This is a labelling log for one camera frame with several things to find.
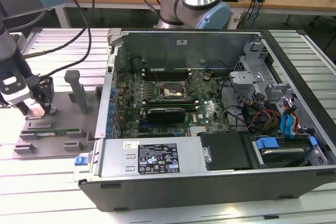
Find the blue tab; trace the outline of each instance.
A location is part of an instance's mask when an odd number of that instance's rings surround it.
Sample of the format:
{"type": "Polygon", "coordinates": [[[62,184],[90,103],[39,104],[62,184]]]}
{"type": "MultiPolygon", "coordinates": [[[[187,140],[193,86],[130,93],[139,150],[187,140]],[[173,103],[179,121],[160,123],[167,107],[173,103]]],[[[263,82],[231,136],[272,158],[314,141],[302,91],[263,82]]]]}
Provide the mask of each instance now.
{"type": "Polygon", "coordinates": [[[313,147],[317,146],[317,141],[316,141],[315,137],[311,136],[309,138],[309,140],[310,140],[310,143],[312,144],[313,147]]]}
{"type": "Polygon", "coordinates": [[[281,117],[281,123],[280,123],[280,130],[282,133],[284,133],[286,130],[286,120],[287,120],[287,115],[283,114],[281,117]]]}
{"type": "Polygon", "coordinates": [[[261,137],[256,141],[256,143],[258,149],[279,148],[279,144],[275,137],[261,137]]]}
{"type": "Polygon", "coordinates": [[[87,165],[88,164],[88,157],[81,157],[78,156],[75,158],[75,165],[80,166],[80,165],[87,165]]]}

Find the red wire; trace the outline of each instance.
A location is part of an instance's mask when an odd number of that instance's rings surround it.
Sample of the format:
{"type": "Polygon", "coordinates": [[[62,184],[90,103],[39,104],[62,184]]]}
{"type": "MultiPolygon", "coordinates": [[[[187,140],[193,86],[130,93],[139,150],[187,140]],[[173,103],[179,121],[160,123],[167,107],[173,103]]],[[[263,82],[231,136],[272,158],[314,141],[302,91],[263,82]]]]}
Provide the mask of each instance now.
{"type": "Polygon", "coordinates": [[[251,123],[253,123],[253,121],[257,118],[257,116],[260,114],[260,113],[262,113],[262,112],[265,112],[265,110],[260,110],[255,116],[254,116],[254,118],[252,119],[252,121],[251,121],[251,123]]]}

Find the motherboard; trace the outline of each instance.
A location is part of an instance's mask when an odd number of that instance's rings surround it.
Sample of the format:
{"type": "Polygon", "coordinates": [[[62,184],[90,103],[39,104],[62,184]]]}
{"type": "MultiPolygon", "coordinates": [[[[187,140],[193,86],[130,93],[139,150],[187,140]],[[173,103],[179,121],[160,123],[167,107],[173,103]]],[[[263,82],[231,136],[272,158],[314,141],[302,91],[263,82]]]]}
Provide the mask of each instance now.
{"type": "Polygon", "coordinates": [[[218,99],[223,77],[190,71],[182,81],[176,79],[118,72],[111,98],[114,111],[108,118],[118,125],[116,137],[196,136],[199,132],[230,130],[218,99]]]}

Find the workbench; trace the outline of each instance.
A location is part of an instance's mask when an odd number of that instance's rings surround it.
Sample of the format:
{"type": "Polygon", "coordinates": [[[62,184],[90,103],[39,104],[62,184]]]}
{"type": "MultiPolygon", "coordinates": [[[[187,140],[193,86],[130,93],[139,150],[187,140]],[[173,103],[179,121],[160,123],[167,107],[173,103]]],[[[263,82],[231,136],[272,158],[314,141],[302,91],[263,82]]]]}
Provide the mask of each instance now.
{"type": "MultiPolygon", "coordinates": [[[[81,7],[91,8],[91,0],[77,0],[81,7]]],[[[156,9],[160,6],[155,0],[147,0],[156,9]]],[[[228,2],[231,8],[231,18],[228,29],[236,29],[239,19],[250,6],[250,0],[239,0],[239,2],[228,2]]],[[[66,7],[76,7],[73,2],[69,2],[66,7]]],[[[96,8],[122,8],[122,9],[148,9],[143,0],[96,0],[96,8]]],[[[326,15],[336,16],[335,0],[266,0],[260,11],[266,14],[284,14],[284,15],[326,15]]],[[[66,9],[56,8],[62,28],[69,28],[69,22],[66,9]]]]}
{"type": "MultiPolygon", "coordinates": [[[[32,33],[24,53],[55,48],[79,29],[43,29],[32,33]]],[[[103,84],[108,57],[108,29],[92,29],[92,51],[73,67],[81,73],[86,90],[103,84]]],[[[336,70],[326,55],[306,35],[294,30],[271,30],[291,62],[322,105],[336,121],[336,70]]],[[[70,46],[50,55],[29,59],[33,73],[80,59],[87,49],[85,32],[70,46]]],[[[69,91],[65,72],[54,77],[55,91],[69,91]]],[[[299,199],[268,200],[137,210],[100,212],[73,181],[74,158],[12,160],[24,117],[18,110],[0,109],[0,223],[330,223],[336,220],[336,183],[325,184],[299,199]]]]}

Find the blue latch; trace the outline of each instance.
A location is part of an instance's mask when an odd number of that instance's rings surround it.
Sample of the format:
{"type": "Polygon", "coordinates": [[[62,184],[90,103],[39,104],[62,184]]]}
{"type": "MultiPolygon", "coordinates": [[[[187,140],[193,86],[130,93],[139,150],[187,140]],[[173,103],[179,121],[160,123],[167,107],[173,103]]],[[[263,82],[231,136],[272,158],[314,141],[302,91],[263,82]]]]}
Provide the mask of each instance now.
{"type": "Polygon", "coordinates": [[[275,137],[261,137],[256,141],[258,149],[279,148],[275,137]]]}
{"type": "Polygon", "coordinates": [[[315,137],[311,136],[309,138],[309,140],[310,140],[310,143],[312,144],[313,147],[317,146],[317,141],[316,141],[315,137]]]}
{"type": "Polygon", "coordinates": [[[75,165],[88,165],[88,157],[78,156],[75,158],[75,165]]]}

